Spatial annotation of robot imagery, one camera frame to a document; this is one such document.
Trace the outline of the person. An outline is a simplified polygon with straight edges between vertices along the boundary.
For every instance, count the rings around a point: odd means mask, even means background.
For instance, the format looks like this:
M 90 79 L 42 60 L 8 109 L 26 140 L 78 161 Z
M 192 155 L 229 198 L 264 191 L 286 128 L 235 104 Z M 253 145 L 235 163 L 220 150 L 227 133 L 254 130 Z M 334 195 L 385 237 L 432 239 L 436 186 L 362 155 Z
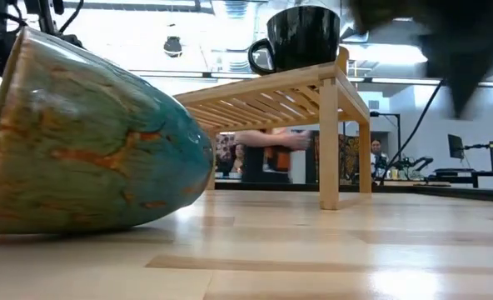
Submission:
M 245 130 L 235 133 L 243 146 L 243 183 L 290 183 L 291 153 L 308 149 L 308 131 L 293 132 L 287 127 Z
M 386 171 L 389 158 L 381 150 L 381 142 L 377 139 L 371 142 L 371 175 L 380 178 Z
M 233 154 L 232 154 L 233 162 L 232 162 L 232 173 L 243 173 L 243 162 L 244 162 L 244 149 L 241 144 L 236 144 L 233 146 Z

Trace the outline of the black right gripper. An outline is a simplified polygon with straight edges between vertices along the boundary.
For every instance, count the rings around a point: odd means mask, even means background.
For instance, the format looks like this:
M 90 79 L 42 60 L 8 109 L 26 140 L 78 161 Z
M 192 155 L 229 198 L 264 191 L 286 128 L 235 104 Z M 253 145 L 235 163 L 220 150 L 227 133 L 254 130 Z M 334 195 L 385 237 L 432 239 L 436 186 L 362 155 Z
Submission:
M 467 106 L 493 64 L 493 0 L 347 0 L 347 5 L 361 33 L 397 18 L 422 24 L 425 74 L 449 87 L 450 116 L 466 118 Z

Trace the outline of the black round ceiling fixture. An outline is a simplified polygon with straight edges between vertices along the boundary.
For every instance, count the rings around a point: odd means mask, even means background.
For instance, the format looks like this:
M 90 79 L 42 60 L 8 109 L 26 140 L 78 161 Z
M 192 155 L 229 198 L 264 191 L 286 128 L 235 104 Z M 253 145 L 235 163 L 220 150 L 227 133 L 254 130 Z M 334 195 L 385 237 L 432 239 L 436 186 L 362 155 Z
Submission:
M 182 45 L 178 36 L 168 36 L 163 44 L 164 53 L 170 58 L 179 58 L 182 55 Z

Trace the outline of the black desk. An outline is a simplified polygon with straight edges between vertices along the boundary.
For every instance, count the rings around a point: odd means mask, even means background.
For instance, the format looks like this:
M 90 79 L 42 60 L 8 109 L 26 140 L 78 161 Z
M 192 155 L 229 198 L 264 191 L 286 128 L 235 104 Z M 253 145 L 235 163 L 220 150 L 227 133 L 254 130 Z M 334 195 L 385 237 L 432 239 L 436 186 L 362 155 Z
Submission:
M 470 184 L 479 187 L 479 178 L 493 178 L 493 171 L 476 171 L 471 168 L 439 168 L 426 179 L 429 182 L 445 182 L 454 184 Z

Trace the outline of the dark patterned panel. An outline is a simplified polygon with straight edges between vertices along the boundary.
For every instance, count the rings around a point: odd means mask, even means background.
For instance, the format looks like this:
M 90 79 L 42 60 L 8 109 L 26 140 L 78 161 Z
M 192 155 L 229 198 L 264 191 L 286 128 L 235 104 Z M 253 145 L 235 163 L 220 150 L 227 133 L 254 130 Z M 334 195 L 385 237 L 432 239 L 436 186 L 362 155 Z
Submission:
M 320 133 L 311 136 L 311 154 L 315 171 L 315 183 L 319 183 Z M 359 177 L 359 137 L 339 134 L 339 178 L 342 185 L 355 185 Z

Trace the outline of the wooden slatted rack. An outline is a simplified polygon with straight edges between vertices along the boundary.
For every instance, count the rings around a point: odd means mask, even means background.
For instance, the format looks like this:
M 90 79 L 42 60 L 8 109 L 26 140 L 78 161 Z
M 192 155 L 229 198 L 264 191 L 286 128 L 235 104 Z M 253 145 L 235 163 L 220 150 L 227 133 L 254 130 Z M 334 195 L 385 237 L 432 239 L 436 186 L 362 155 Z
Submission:
M 260 128 L 319 124 L 320 206 L 338 210 L 371 197 L 370 111 L 348 80 L 349 52 L 335 62 L 273 73 L 221 86 L 177 94 L 179 101 L 215 136 Z M 339 195 L 339 123 L 359 127 L 359 194 Z

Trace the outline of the black monitor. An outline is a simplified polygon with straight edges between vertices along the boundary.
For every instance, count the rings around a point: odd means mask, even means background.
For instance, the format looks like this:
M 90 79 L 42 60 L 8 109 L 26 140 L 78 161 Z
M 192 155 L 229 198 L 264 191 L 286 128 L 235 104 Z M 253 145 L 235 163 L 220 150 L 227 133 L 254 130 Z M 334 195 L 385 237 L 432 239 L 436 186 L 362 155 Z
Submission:
M 449 147 L 450 157 L 463 159 L 464 158 L 464 145 L 463 145 L 461 137 L 453 135 L 453 134 L 448 134 L 447 138 L 448 138 L 448 147 Z

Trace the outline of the black glossy mug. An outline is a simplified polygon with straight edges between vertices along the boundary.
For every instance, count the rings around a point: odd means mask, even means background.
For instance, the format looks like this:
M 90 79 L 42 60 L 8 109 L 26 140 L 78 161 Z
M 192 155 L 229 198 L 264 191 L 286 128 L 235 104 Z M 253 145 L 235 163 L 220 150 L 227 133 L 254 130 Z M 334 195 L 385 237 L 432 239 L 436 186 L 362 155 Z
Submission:
M 340 22 L 326 7 L 298 6 L 278 12 L 266 22 L 266 37 L 248 50 L 251 70 L 263 76 L 336 61 Z M 261 67 L 253 57 L 263 48 L 268 51 L 270 68 Z

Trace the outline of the teal glazed mug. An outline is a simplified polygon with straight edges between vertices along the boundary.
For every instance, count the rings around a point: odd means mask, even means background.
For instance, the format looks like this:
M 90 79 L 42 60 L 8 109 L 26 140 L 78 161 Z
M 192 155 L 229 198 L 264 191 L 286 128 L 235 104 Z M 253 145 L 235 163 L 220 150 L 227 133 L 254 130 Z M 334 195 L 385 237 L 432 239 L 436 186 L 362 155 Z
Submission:
M 174 98 L 25 27 L 0 85 L 0 234 L 130 228 L 193 204 L 207 133 Z

